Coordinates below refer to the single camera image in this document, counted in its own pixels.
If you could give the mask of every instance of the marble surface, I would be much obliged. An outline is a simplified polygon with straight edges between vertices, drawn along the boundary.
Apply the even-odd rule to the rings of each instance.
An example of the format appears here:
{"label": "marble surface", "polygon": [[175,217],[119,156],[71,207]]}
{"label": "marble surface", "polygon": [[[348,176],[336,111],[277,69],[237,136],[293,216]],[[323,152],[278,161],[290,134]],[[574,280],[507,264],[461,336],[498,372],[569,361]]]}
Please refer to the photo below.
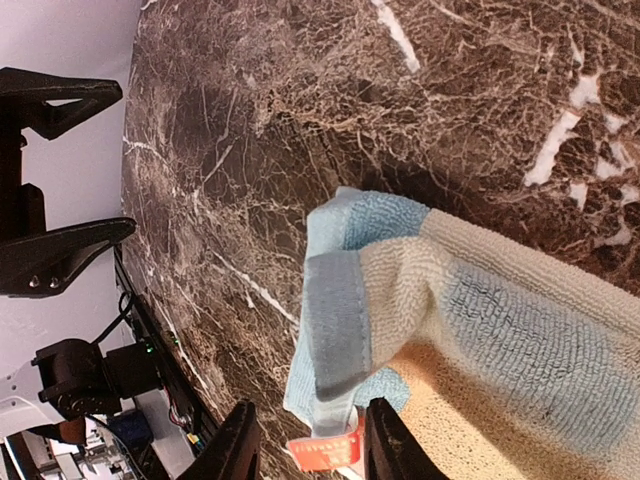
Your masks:
{"label": "marble surface", "polygon": [[254,400],[265,474],[296,478],[307,213],[394,192],[638,294],[638,106],[637,0],[151,0],[126,264],[216,416]]}

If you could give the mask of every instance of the white backdrop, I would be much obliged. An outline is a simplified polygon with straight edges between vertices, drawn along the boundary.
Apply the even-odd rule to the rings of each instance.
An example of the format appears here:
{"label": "white backdrop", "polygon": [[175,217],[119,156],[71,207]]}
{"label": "white backdrop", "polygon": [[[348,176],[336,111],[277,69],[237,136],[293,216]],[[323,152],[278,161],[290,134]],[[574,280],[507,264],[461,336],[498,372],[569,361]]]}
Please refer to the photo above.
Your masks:
{"label": "white backdrop", "polygon": [[[139,11],[138,0],[0,0],[0,67],[114,79],[126,93]],[[27,131],[23,178],[44,192],[48,229],[120,214],[124,106],[52,142]],[[117,315],[116,303],[111,253],[61,296],[0,297],[0,375],[50,343],[93,339]]]}

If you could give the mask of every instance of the red tag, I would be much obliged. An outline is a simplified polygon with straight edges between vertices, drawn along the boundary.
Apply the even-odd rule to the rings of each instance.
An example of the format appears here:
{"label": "red tag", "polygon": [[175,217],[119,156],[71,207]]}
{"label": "red tag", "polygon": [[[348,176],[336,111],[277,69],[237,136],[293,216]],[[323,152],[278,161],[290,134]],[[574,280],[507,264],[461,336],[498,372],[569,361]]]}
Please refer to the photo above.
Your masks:
{"label": "red tag", "polygon": [[338,437],[298,438],[288,442],[287,448],[303,472],[348,467],[360,460],[363,427],[361,421],[355,431]]}

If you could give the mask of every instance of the cream towel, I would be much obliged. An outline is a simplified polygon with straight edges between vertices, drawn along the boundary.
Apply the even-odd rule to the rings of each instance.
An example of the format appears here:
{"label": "cream towel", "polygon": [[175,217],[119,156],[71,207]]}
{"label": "cream towel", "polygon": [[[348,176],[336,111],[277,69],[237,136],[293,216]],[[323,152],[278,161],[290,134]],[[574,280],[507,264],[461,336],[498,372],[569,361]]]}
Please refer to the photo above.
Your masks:
{"label": "cream towel", "polygon": [[319,436],[385,396],[450,478],[640,477],[640,301],[406,199],[309,217],[285,408]]}

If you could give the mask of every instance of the black bracket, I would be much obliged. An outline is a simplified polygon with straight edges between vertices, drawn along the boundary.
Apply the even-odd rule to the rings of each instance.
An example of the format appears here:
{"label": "black bracket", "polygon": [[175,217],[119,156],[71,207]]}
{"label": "black bracket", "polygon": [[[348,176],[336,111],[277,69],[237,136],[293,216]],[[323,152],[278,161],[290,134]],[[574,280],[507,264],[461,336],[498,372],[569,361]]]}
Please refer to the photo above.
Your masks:
{"label": "black bracket", "polygon": [[22,183],[22,129],[53,140],[121,98],[111,80],[0,69],[0,295],[58,295],[135,231],[133,220],[116,218],[47,232],[42,190]]}
{"label": "black bracket", "polygon": [[260,427],[256,407],[236,404],[204,452],[178,480],[257,480],[260,478]]}

